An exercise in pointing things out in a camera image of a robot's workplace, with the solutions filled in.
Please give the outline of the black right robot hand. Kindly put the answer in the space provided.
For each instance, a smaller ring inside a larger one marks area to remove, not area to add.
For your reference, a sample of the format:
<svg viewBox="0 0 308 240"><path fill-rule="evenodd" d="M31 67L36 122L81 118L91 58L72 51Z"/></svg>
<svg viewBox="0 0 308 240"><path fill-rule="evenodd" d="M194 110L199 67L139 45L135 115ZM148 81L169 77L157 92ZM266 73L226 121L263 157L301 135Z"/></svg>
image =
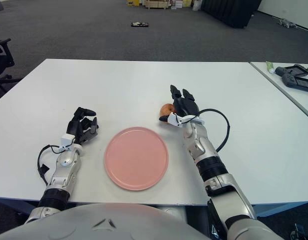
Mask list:
<svg viewBox="0 0 308 240"><path fill-rule="evenodd" d="M199 108L191 93L186 89L183 89L182 92L180 92L180 90L178 90L174 85L170 85L170 92L173 103L167 103L161 107L159 121L167 122L170 113L176 114L179 117L185 117L188 115L199 116Z"/></svg>

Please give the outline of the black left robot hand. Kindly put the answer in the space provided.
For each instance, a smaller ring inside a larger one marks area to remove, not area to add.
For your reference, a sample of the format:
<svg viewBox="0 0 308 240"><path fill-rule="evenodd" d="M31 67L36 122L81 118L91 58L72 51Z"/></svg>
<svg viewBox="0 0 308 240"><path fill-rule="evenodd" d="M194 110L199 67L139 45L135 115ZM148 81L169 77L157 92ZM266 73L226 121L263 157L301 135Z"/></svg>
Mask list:
<svg viewBox="0 0 308 240"><path fill-rule="evenodd" d="M68 123L66 133L75 137L75 144L81 145L97 136L98 128L96 112L78 107L72 120Z"/></svg>

